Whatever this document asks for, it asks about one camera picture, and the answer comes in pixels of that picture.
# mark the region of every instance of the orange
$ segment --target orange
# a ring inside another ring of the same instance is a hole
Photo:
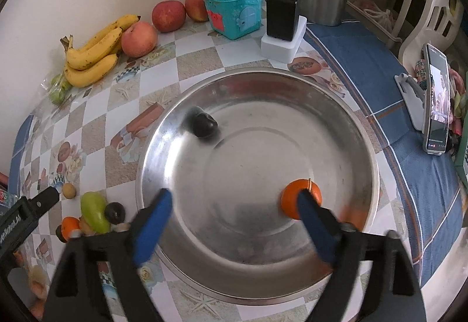
[[[299,191],[308,190],[315,198],[319,206],[321,206],[322,197],[319,186],[309,179],[297,179],[292,181],[281,193],[281,209],[291,219],[300,220],[297,210],[297,196]]]
[[[79,230],[79,229],[80,229],[80,221],[77,218],[73,216],[67,216],[63,218],[62,236],[66,241],[69,240],[71,231]]]

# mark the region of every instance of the tablecloth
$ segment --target tablecloth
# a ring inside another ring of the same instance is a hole
[[[423,151],[423,135],[413,128],[394,80],[405,70],[370,31],[353,19],[335,28],[309,27],[306,40],[345,83],[389,163],[405,211],[413,269],[423,286],[462,227],[466,197],[452,158]]]
[[[371,232],[399,232],[411,252],[405,211],[400,200],[392,162],[383,151],[369,118],[369,108],[356,96],[343,67],[328,56],[328,50],[308,31],[292,64],[265,59],[260,39],[266,29],[265,4],[262,27],[236,41],[230,41],[209,23],[190,20],[179,30],[160,34],[158,47],[139,59],[121,57],[119,64],[100,82],[74,90],[52,114],[30,116],[18,133],[10,173],[10,191],[18,189],[30,198],[47,186],[61,189],[71,182],[78,191],[72,200],[62,195],[23,245],[27,265],[39,265],[48,281],[64,244],[55,229],[65,216],[80,216],[80,195],[100,191],[108,202],[126,208],[126,219],[137,212],[135,178],[142,147],[151,126],[171,101],[191,85],[216,73],[246,66],[268,66],[300,72],[327,86],[355,112],[373,142],[381,177],[378,211]],[[370,267],[361,265],[353,294],[343,318],[359,311]],[[139,269],[155,305],[166,321],[304,321],[317,302],[324,282],[291,302],[273,306],[241,306],[215,300],[180,281],[156,255]],[[116,321],[125,315],[112,282],[111,268],[100,264],[100,275],[109,307]]]

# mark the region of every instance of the apple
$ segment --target apple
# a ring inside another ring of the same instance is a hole
[[[148,22],[138,21],[122,34],[122,50],[132,58],[148,54],[158,43],[158,33]]]
[[[185,10],[195,22],[208,21],[207,8],[203,0],[185,0]]]
[[[182,27],[185,16],[185,7],[180,1],[163,1],[154,7],[151,19],[161,33],[169,33]]]

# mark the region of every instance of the stainless steel bowl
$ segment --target stainless steel bowl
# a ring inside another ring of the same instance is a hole
[[[188,121],[219,124],[203,140]],[[291,181],[311,178],[323,206],[368,230],[377,210],[374,149],[352,110],[306,77],[273,68],[212,76],[158,119],[140,160],[137,202],[160,188],[174,212],[158,255],[187,284],[216,299],[268,305],[300,297],[329,273],[301,223],[278,206]]]

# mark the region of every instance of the banana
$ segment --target banana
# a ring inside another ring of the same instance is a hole
[[[83,88],[96,83],[99,79],[104,77],[106,73],[115,67],[117,60],[117,54],[107,55],[85,71],[77,71],[66,63],[63,73],[71,85],[77,88]]]
[[[134,14],[127,14],[123,17],[120,17],[115,22],[108,24],[104,29],[98,31],[86,44],[81,47],[80,51],[89,50],[96,43],[98,43],[102,38],[109,34],[112,30],[120,27],[123,31],[127,30],[134,23],[137,23],[140,20],[140,16]]]
[[[122,29],[120,27],[110,31],[98,43],[86,51],[78,51],[73,48],[73,35],[70,35],[66,61],[69,66],[77,70],[85,70],[99,62],[114,49],[120,40]]]
[[[122,51],[122,38],[120,38],[117,44],[114,46],[110,54],[119,54]]]

